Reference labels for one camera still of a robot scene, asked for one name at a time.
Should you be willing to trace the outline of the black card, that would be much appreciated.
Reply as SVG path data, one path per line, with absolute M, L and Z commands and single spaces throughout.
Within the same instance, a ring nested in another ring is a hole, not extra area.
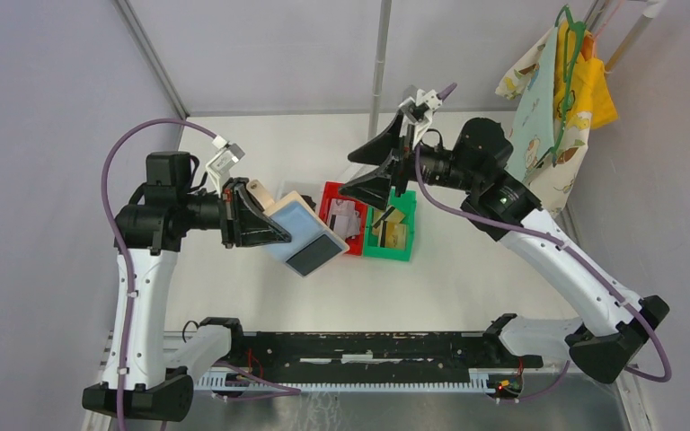
M 322 234 L 286 260 L 286 264 L 301 277 L 307 277 L 342 252 L 340 245 Z

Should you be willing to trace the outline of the beige card holder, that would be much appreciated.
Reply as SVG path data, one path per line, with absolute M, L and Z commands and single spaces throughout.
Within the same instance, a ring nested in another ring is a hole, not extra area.
M 344 254 L 349 249 L 347 243 L 338 237 L 325 222 L 319 218 L 304 200 L 301 199 L 298 193 L 291 192 L 280 200 L 274 201 L 275 203 L 269 209 L 265 210 L 265 214 L 292 235 L 292 241 L 290 243 L 277 243 L 261 247 L 274 260 L 283 263 L 291 269 L 286 264 L 286 260 L 322 234 L 328 235 L 342 248 L 342 252 L 337 257 Z

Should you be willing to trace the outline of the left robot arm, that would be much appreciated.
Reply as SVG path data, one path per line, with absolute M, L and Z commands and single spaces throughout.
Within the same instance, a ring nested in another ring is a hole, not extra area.
M 193 187 L 198 162 L 188 152 L 151 153 L 146 181 L 111 219 L 119 253 L 115 327 L 102 378 L 84 389 L 82 405 L 119 422 L 183 421 L 196 381 L 217 361 L 231 366 L 245 357 L 236 318 L 208 317 L 176 351 L 164 350 L 166 303 L 187 233 L 218 231 L 227 249 L 292 239 L 264 215 L 248 179 L 231 179 L 218 192 Z

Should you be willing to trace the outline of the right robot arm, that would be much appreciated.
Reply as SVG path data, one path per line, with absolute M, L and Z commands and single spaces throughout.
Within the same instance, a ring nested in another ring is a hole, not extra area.
M 515 313 L 494 321 L 482 345 L 492 365 L 517 356 L 548 356 L 577 366 L 600 383 L 632 371 L 631 362 L 647 344 L 663 367 L 659 383 L 672 375 L 657 336 L 668 304 L 641 296 L 610 277 L 546 211 L 522 182 L 506 171 L 513 147 L 500 123 L 467 120 L 451 148 L 422 142 L 417 125 L 397 114 L 389 126 L 349 153 L 369 172 L 342 185 L 342 195 L 384 210 L 389 199 L 415 182 L 422 194 L 432 186 L 463 191 L 456 216 L 470 221 L 542 276 L 572 307 L 571 320 L 534 320 Z

